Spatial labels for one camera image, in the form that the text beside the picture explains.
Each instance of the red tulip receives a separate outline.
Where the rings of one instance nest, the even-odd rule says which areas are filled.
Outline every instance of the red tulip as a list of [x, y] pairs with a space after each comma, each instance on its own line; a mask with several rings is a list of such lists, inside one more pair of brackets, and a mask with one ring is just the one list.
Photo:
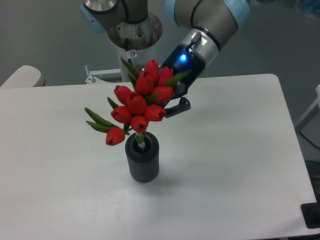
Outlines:
[[114, 146], [121, 143], [123, 140], [125, 140], [123, 130], [118, 126], [114, 126], [110, 128], [110, 130], [106, 134], [105, 144], [109, 146]]
[[131, 119], [130, 125], [137, 133], [144, 133], [147, 130], [148, 122], [144, 116], [138, 115]]
[[174, 89], [171, 86], [156, 86], [153, 93], [158, 93], [159, 96], [154, 100], [157, 104], [165, 103], [170, 100], [174, 95]]
[[157, 82], [158, 77], [159, 77], [159, 63], [157, 60], [150, 60], [146, 64], [144, 70], [146, 72], [149, 72], [151, 75], [151, 79], [153, 80], [154, 83]]
[[158, 105], [150, 105], [144, 112], [144, 117], [148, 121], [159, 122], [166, 116], [166, 110]]
[[127, 97], [131, 93], [131, 90], [126, 86], [117, 85], [117, 86], [115, 86], [115, 89], [113, 91], [114, 91], [114, 94], [116, 95], [116, 97], [118, 98], [118, 100], [120, 101], [120, 103], [122, 103], [125, 106], [128, 106], [127, 105]]
[[143, 114], [147, 109], [147, 102], [139, 93], [132, 91], [126, 99], [128, 108], [133, 114]]
[[118, 106], [111, 112], [111, 116], [122, 124], [127, 124], [131, 120], [131, 112], [127, 106]]
[[173, 76], [174, 76], [174, 70], [172, 68], [164, 66], [160, 73], [157, 86], [163, 86], [166, 83], [166, 81], [172, 78]]
[[154, 81], [151, 79], [151, 75], [148, 71], [140, 73], [138, 80], [135, 84], [136, 91], [141, 95], [149, 95], [154, 90]]

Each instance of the robotic arm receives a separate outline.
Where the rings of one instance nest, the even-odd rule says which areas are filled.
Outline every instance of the robotic arm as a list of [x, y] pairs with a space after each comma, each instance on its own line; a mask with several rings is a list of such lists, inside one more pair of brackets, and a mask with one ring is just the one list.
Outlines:
[[[167, 18], [191, 29], [162, 64], [172, 68], [174, 74], [191, 69], [174, 89], [172, 99], [180, 98], [180, 103], [166, 109], [171, 117], [190, 109], [183, 95], [244, 24], [250, 9], [247, 0], [166, 0], [164, 7]], [[126, 52], [147, 50], [162, 34], [159, 19], [148, 13], [148, 0], [86, 0], [79, 11], [95, 33], [107, 30], [111, 41]], [[116, 37], [110, 31], [114, 28]], [[140, 64], [133, 64], [141, 68], [151, 58], [154, 56], [143, 56]]]

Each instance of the vase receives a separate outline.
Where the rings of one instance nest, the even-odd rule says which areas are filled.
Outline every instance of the vase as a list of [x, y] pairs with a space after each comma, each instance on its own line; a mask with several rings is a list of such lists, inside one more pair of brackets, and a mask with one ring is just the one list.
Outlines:
[[136, 141], [136, 134], [130, 135], [125, 142], [125, 154], [133, 179], [148, 183], [159, 173], [159, 142], [153, 134], [146, 131], [144, 143], [145, 148], [140, 148]]

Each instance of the blue light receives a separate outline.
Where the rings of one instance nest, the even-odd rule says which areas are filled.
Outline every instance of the blue light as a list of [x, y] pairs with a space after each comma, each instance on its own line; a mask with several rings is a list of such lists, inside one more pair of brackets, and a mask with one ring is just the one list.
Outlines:
[[187, 56], [185, 55], [185, 54], [182, 54], [181, 56], [180, 56], [180, 61], [181, 62], [185, 62], [187, 60]]

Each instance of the table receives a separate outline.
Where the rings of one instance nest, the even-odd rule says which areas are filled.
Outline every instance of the table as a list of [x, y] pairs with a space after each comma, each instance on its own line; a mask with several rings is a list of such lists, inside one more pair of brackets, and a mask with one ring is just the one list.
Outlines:
[[160, 171], [145, 184], [131, 178], [125, 144], [106, 146], [85, 123], [84, 107], [110, 116], [113, 88], [0, 90], [0, 239], [319, 233], [302, 217], [300, 205], [316, 199], [275, 75], [197, 79], [190, 110], [149, 125]]

